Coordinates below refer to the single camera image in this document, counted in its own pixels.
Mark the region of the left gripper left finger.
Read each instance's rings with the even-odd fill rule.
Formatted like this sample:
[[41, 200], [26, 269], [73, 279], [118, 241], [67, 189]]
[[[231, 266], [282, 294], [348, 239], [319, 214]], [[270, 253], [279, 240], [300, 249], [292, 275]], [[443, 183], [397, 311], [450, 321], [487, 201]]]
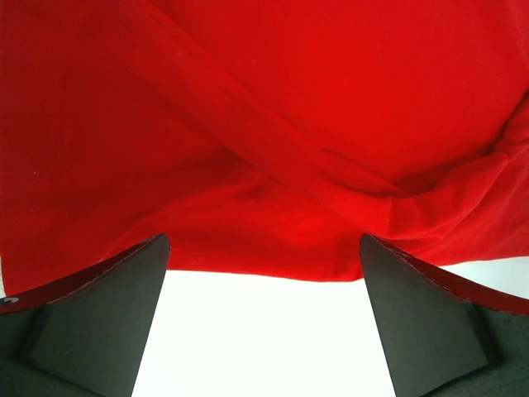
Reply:
[[130, 396], [170, 243], [154, 236], [23, 293], [1, 293], [3, 396]]

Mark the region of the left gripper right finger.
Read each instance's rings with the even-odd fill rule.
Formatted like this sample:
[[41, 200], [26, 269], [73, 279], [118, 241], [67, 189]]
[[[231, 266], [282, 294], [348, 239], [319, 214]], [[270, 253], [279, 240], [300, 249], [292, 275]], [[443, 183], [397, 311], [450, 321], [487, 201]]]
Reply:
[[397, 396], [526, 396], [528, 301], [364, 235], [360, 261]]

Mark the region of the red t shirt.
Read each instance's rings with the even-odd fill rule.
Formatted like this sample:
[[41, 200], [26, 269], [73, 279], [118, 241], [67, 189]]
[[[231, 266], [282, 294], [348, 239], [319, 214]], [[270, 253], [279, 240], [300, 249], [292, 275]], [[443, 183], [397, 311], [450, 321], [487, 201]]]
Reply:
[[1, 293], [164, 233], [177, 270], [528, 253], [525, 1], [4, 1]]

